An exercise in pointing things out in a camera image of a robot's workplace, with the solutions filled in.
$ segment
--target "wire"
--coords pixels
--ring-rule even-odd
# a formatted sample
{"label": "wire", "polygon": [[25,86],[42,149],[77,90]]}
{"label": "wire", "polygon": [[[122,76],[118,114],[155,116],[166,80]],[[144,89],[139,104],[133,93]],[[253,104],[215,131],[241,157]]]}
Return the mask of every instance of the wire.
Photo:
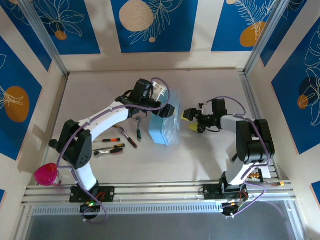
{"label": "wire", "polygon": [[[206,103],[209,103],[209,102],[211,102],[212,100],[215,100],[215,99],[230,99],[230,100],[236,102],[236,103],[242,108],[242,110],[243,110],[243,113],[242,113],[242,114],[239,114],[239,113],[238,113],[238,114],[234,114],[233,116],[236,117],[236,118],[244,119],[244,120],[246,120],[246,121],[248,121],[248,122],[251,123],[251,125],[252,125],[252,127],[253,127],[253,129],[254,129],[254,131],[255,131],[255,133],[256,133],[256,135],[258,136],[258,138],[259,138],[259,140],[260,140],[260,142],[261,142],[261,144],[262,144],[263,150],[264,150],[264,152],[265,152],[265,154],[266,154],[266,157],[267,157],[267,163],[266,163],[266,164],[255,164],[255,163],[254,163],[254,164],[242,175],[241,180],[243,180],[243,179],[245,178],[245,176],[252,170],[252,168],[269,166],[269,165],[271,164],[271,156],[270,156],[270,153],[269,153],[269,151],[268,151],[268,149],[267,149],[267,146],[266,146],[265,142],[263,141],[263,139],[262,139],[262,137],[261,137],[261,135],[260,135],[260,133],[259,133],[259,131],[258,131],[256,125],[255,125],[255,123],[254,123],[251,119],[244,117],[244,116],[247,114],[247,111],[246,111],[245,107],[244,107],[239,101],[237,101],[236,99],[234,99],[234,98],[232,98],[232,97],[229,97],[229,96],[218,96],[218,97],[215,97],[215,98],[207,101]],[[252,183],[248,183],[248,182],[245,182],[245,183],[246,183],[248,186],[254,186],[254,187],[259,186],[259,187],[263,188],[263,192],[262,192],[256,199],[254,199],[250,204],[248,204],[247,206],[245,206],[243,209],[239,210],[237,213],[233,214],[232,216],[228,216],[228,218],[230,218],[230,217],[235,217],[236,215],[242,213],[244,210],[246,210],[248,207],[250,207],[252,204],[254,204],[258,199],[260,199],[260,198],[266,193],[266,191],[267,191],[267,189],[266,189],[264,186],[262,186],[262,185],[256,185],[256,184],[252,184]]]}
{"label": "wire", "polygon": [[270,184],[271,186],[280,186],[278,183],[270,183],[270,182],[267,182],[267,181],[264,181],[266,184]]}
{"label": "wire", "polygon": [[92,224],[102,224],[104,222],[107,221],[108,219],[108,211],[107,211],[107,208],[102,204],[102,202],[100,202],[96,197],[94,197],[89,191],[87,191],[85,189],[85,187],[82,185],[82,183],[79,181],[77,175],[76,175],[76,172],[75,172],[75,169],[72,167],[72,166],[61,166],[60,165],[60,162],[65,154],[65,152],[67,151],[70,143],[75,139],[75,137],[78,135],[78,133],[84,129],[85,127],[89,126],[91,123],[93,123],[94,121],[98,120],[99,118],[101,118],[102,116],[114,111],[114,110],[118,110],[118,109],[122,109],[122,108],[137,108],[137,109],[141,109],[141,110],[146,110],[146,111],[158,111],[158,110],[161,110],[163,109],[170,101],[170,97],[171,97],[171,91],[170,91],[170,88],[168,86],[168,84],[162,80],[161,78],[159,77],[154,77],[151,79],[151,83],[153,83],[155,80],[160,80],[161,82],[164,83],[165,87],[167,88],[167,91],[168,91],[168,99],[167,101],[161,105],[160,107],[155,107],[155,108],[149,108],[149,107],[143,107],[143,106],[139,106],[139,105],[132,105],[132,104],[128,104],[128,105],[121,105],[121,106],[116,106],[114,108],[109,108],[103,112],[101,112],[100,114],[98,114],[97,116],[91,118],[88,122],[86,122],[85,124],[83,124],[82,126],[80,126],[75,132],[74,134],[69,138],[69,140],[66,142],[64,148],[62,149],[61,153],[60,153],[60,156],[56,162],[56,165],[58,168],[60,169],[70,169],[71,170],[71,174],[72,176],[74,177],[75,181],[77,182],[77,184],[79,185],[79,187],[90,197],[92,198],[98,205],[101,206],[101,208],[103,209],[103,211],[105,212],[105,217],[102,221],[86,221],[86,219],[84,218],[83,220],[88,222],[88,223],[92,223]]}
{"label": "wire", "polygon": [[241,113],[241,114],[238,113],[237,115],[244,116],[244,115],[247,114],[247,111],[246,111],[245,107],[238,100],[236,100],[236,99],[234,99],[234,98],[232,98],[230,96],[217,96],[217,97],[212,98],[211,100],[207,101],[206,103],[210,103],[212,100],[215,100],[215,99],[230,99],[230,100],[236,102],[243,110],[243,113]]}
{"label": "wire", "polygon": [[267,188],[262,186],[262,185],[257,185],[257,184],[252,184],[252,183],[249,183],[249,182],[245,182],[245,184],[249,185],[249,186],[252,186],[252,187],[261,187],[263,188],[263,192],[256,197],[256,199],[254,199],[252,202],[250,202],[247,206],[245,206],[244,208],[242,208],[241,210],[239,210],[238,212],[236,212],[235,214],[233,214],[232,216],[227,216],[227,218],[233,218],[235,216],[237,216],[238,214],[242,213],[244,210],[246,210],[247,208],[249,208],[252,204],[254,204],[256,201],[258,201],[267,191]]}
{"label": "wire", "polygon": [[198,190],[198,193],[199,193],[199,195],[207,195],[207,194],[209,194],[210,192],[209,191],[207,191],[206,193],[203,191],[203,192],[201,192],[200,190],[203,190],[204,189],[204,187],[200,187],[199,188],[199,190]]}
{"label": "wire", "polygon": [[247,199],[249,198],[248,194],[245,191],[241,191],[240,193],[243,193]]}
{"label": "wire", "polygon": [[148,117],[148,112],[147,112],[147,111],[145,112],[145,116],[144,116],[144,117],[140,117],[140,116],[134,117],[134,116],[131,116],[131,118],[132,118],[133,120],[146,119],[147,117]]}
{"label": "wire", "polygon": [[127,96],[129,93],[131,93],[132,92],[132,90],[128,90],[128,91],[126,91],[124,94],[123,94],[123,96]]}
{"label": "wire", "polygon": [[246,121],[248,121],[248,122],[251,123],[251,125],[252,125],[252,127],[253,127],[253,129],[254,129],[254,131],[255,131],[255,133],[256,133],[256,135],[258,136],[258,138],[259,138],[259,140],[260,140],[260,143],[261,143],[261,145],[262,145],[262,148],[263,148],[263,150],[264,150],[264,152],[265,152],[265,154],[266,154],[266,158],[267,158],[267,163],[265,163],[265,164],[255,164],[255,163],[254,163],[252,166],[250,166],[250,168],[248,168],[248,170],[245,171],[245,173],[242,175],[241,180],[243,180],[243,179],[246,177],[246,175],[247,175],[250,171],[252,171],[252,169],[255,169],[256,167],[267,167],[267,166],[269,166],[269,165],[271,164],[271,156],[270,156],[270,153],[269,153],[269,151],[268,151],[268,149],[267,149],[267,146],[266,146],[265,142],[263,141],[263,139],[262,139],[262,137],[261,137],[261,135],[260,135],[260,133],[259,133],[259,131],[258,131],[256,125],[255,125],[255,123],[254,123],[250,118],[243,117],[243,116],[238,115],[238,114],[234,115],[234,117],[235,117],[235,118],[239,118],[239,119],[246,120]]}
{"label": "wire", "polygon": [[210,130],[209,128],[206,128],[207,131],[211,132],[211,133],[220,133],[220,129],[218,128],[218,130]]}

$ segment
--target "floor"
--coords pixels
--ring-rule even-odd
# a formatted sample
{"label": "floor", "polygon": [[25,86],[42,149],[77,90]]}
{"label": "floor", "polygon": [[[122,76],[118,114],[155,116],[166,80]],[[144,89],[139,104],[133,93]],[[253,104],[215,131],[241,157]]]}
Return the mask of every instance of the floor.
{"label": "floor", "polygon": [[[171,89],[181,91],[181,109],[195,108],[198,103],[218,96],[240,101],[251,117],[248,102],[237,70],[169,70],[86,72],[69,76],[60,111],[53,132],[59,139],[64,123],[72,119],[86,119],[108,107],[118,96],[133,89],[138,79],[164,79]],[[241,108],[226,100],[229,113],[241,113]],[[155,144],[148,133],[150,117],[141,123],[142,141],[133,148],[114,129],[108,129],[97,139],[121,138],[126,144],[123,153],[92,156],[90,164],[100,183],[149,183],[218,180],[227,170],[229,159],[236,152],[236,136],[227,131],[199,134],[189,130],[188,122],[181,122],[178,145]],[[136,122],[128,119],[120,124],[133,140]],[[93,149],[113,144],[94,143]],[[59,154],[49,148],[44,163],[55,163]],[[63,184],[74,184],[68,170],[60,170]]]}

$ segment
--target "pink cup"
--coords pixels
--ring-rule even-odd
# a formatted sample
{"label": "pink cup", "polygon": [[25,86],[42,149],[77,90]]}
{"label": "pink cup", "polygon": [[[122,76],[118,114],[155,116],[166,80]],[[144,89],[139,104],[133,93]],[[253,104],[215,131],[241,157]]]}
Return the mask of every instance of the pink cup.
{"label": "pink cup", "polygon": [[42,186],[60,186],[61,176],[55,163],[48,163],[34,173],[34,179]]}

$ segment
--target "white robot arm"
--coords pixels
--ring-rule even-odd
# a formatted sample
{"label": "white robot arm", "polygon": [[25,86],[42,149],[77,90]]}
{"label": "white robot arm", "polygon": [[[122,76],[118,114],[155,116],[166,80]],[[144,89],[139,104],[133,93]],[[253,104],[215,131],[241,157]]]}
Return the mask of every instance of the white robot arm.
{"label": "white robot arm", "polygon": [[79,128],[82,128],[66,147],[63,159],[73,167],[76,178],[81,186],[86,191],[92,192],[94,188],[99,187],[99,183],[92,172],[89,162],[92,156],[92,142],[112,126],[127,120],[140,111],[147,112],[150,109],[153,114],[162,118],[171,117],[175,111],[172,105],[167,104],[159,109],[161,106],[161,102],[158,101],[159,97],[160,95],[164,95],[166,90],[167,88],[164,85],[140,79],[133,90],[127,91],[124,95],[118,97],[106,109],[79,122],[73,120],[67,121],[64,124],[59,141],[53,139],[49,145],[57,150],[58,153],[61,153],[72,135]]}
{"label": "white robot arm", "polygon": [[[182,118],[188,121],[196,119],[196,127],[192,130],[203,133],[211,127],[236,134],[236,155],[232,158],[232,166],[225,171],[219,184],[203,185],[206,200],[234,199],[239,193],[246,191],[246,179],[256,167],[267,166],[275,154],[268,122],[265,119],[252,121],[240,115],[229,115],[225,100],[215,98],[211,101],[213,114],[203,114],[203,104],[199,108],[184,111]],[[238,211],[223,213],[230,215]]]}

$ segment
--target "cable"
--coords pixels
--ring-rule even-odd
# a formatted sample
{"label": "cable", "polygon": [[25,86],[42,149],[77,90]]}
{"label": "cable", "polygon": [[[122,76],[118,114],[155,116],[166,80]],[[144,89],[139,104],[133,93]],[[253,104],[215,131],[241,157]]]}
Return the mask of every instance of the cable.
{"label": "cable", "polygon": [[60,156],[56,162],[56,165],[58,168],[60,169],[70,169],[71,170],[71,174],[72,176],[74,177],[75,181],[77,182],[77,184],[79,185],[79,187],[90,197],[92,198],[98,205],[101,206],[101,208],[103,209],[103,211],[105,212],[105,218],[104,220],[102,221],[86,221],[86,219],[84,219],[84,221],[88,222],[88,223],[92,223],[92,224],[102,224],[104,222],[107,221],[108,219],[108,211],[107,209],[105,208],[105,206],[102,204],[102,202],[100,202],[98,199],[96,199],[89,191],[87,191],[85,189],[85,187],[81,184],[81,182],[79,181],[76,173],[74,172],[75,169],[72,167],[72,166],[61,166],[60,165],[60,161],[62,160],[67,148],[69,147],[70,143],[73,141],[73,139],[78,135],[78,133],[84,129],[85,127],[87,127],[88,125],[90,125],[91,123],[93,123],[94,121],[98,120],[99,118],[101,118],[102,116],[114,111],[114,110],[118,110],[118,109],[122,109],[122,108],[137,108],[137,109],[141,109],[141,110],[146,110],[146,111],[158,111],[158,110],[161,110],[163,109],[170,101],[170,97],[171,97],[171,91],[170,91],[170,88],[168,86],[168,84],[162,80],[161,78],[159,77],[154,77],[151,79],[151,83],[153,83],[155,80],[160,80],[161,82],[164,83],[165,87],[167,88],[167,91],[168,91],[168,99],[167,101],[161,105],[160,107],[155,107],[155,108],[149,108],[149,107],[143,107],[143,106],[138,106],[138,105],[132,105],[132,104],[128,104],[128,105],[121,105],[121,106],[116,106],[114,108],[111,108],[111,109],[107,109],[105,111],[103,111],[102,113],[100,113],[99,115],[93,117],[92,119],[90,119],[90,121],[86,122],[85,124],[83,124],[82,126],[80,126],[75,132],[74,134],[69,138],[69,140],[66,142],[64,148],[62,149],[61,153],[60,153]]}
{"label": "cable", "polygon": [[206,128],[205,130],[211,132],[211,133],[220,133],[220,129],[218,130],[210,130],[209,128]]}
{"label": "cable", "polygon": [[255,163],[254,163],[252,166],[250,166],[250,168],[248,168],[248,170],[245,171],[245,173],[242,175],[241,180],[243,180],[243,179],[246,177],[246,175],[247,175],[253,168],[256,168],[256,167],[267,167],[267,166],[269,166],[269,165],[271,164],[271,157],[270,157],[270,153],[269,153],[269,151],[268,151],[268,149],[267,149],[267,146],[266,146],[265,142],[263,141],[263,139],[262,139],[262,137],[261,137],[261,135],[260,135],[260,133],[259,133],[259,131],[258,131],[256,125],[255,125],[255,123],[254,123],[250,118],[247,118],[247,117],[244,117],[244,116],[241,116],[241,115],[238,115],[238,114],[234,115],[234,117],[235,117],[235,118],[239,118],[239,119],[246,120],[246,121],[248,121],[248,122],[251,123],[251,125],[252,125],[252,127],[253,127],[253,129],[254,129],[254,131],[255,131],[255,133],[256,133],[256,135],[258,136],[258,138],[259,138],[259,140],[260,140],[260,143],[261,143],[261,145],[262,145],[262,148],[263,148],[263,150],[264,150],[264,152],[265,152],[265,154],[266,154],[266,158],[267,158],[267,163],[265,163],[265,164],[255,164]]}
{"label": "cable", "polygon": [[230,96],[217,96],[217,97],[212,98],[211,100],[207,101],[206,103],[210,103],[210,102],[212,102],[212,100],[215,100],[215,99],[230,99],[230,100],[236,102],[243,110],[243,113],[241,113],[241,114],[238,113],[237,115],[244,116],[244,115],[247,114],[247,111],[246,111],[245,107],[238,100],[236,100],[236,99],[234,99],[234,98],[232,98]]}
{"label": "cable", "polygon": [[[252,125],[252,127],[253,127],[253,129],[254,129],[254,131],[255,131],[255,133],[256,133],[256,135],[258,136],[258,138],[259,138],[259,140],[260,140],[260,142],[261,142],[261,144],[262,144],[263,150],[264,150],[264,152],[265,152],[265,154],[266,154],[266,157],[267,157],[267,163],[265,163],[265,164],[255,164],[255,163],[254,163],[254,164],[242,175],[241,180],[243,180],[243,179],[245,178],[245,176],[252,170],[252,168],[269,166],[269,165],[271,164],[270,153],[269,153],[269,151],[268,151],[268,149],[267,149],[267,146],[266,146],[265,142],[263,141],[263,139],[262,139],[262,137],[261,137],[261,135],[260,135],[260,133],[259,133],[259,131],[258,131],[256,125],[255,125],[255,123],[254,123],[251,119],[244,117],[244,116],[247,114],[247,111],[246,111],[245,107],[244,107],[239,101],[237,101],[236,99],[234,99],[234,98],[232,98],[232,97],[229,97],[229,96],[218,96],[218,97],[215,97],[215,98],[207,101],[206,103],[209,103],[209,102],[211,102],[212,100],[215,100],[215,99],[230,99],[230,100],[236,102],[236,103],[243,109],[243,113],[242,113],[242,114],[234,114],[233,116],[236,117],[236,118],[244,119],[244,120],[246,120],[246,121],[248,121],[248,122],[251,123],[251,125]],[[241,209],[241,210],[238,211],[237,213],[233,214],[232,216],[229,216],[228,218],[230,218],[230,217],[235,217],[236,215],[242,213],[244,210],[246,210],[248,207],[250,207],[253,203],[255,203],[258,199],[260,199],[260,198],[266,193],[266,191],[267,191],[267,189],[266,189],[264,186],[262,186],[262,185],[256,185],[256,184],[252,184],[252,183],[248,183],[248,182],[245,182],[245,183],[246,183],[248,186],[255,186],[255,187],[256,187],[256,186],[259,186],[259,187],[263,188],[263,192],[262,192],[256,199],[254,199],[250,204],[248,204],[247,206],[245,206],[243,209]]]}
{"label": "cable", "polygon": [[244,210],[246,210],[247,208],[249,208],[252,204],[254,204],[256,201],[258,201],[258,199],[260,199],[267,191],[267,188],[262,186],[262,185],[257,185],[257,184],[252,184],[249,182],[244,182],[245,184],[247,184],[248,186],[252,186],[252,187],[261,187],[263,188],[263,192],[256,198],[254,199],[252,202],[250,202],[247,206],[245,206],[244,208],[242,208],[241,210],[239,210],[238,212],[236,212],[235,214],[233,214],[232,216],[227,216],[227,218],[233,218],[235,216],[237,216],[238,214],[242,213]]}
{"label": "cable", "polygon": [[240,193],[243,193],[246,196],[246,198],[249,199],[249,196],[245,191],[241,191]]}

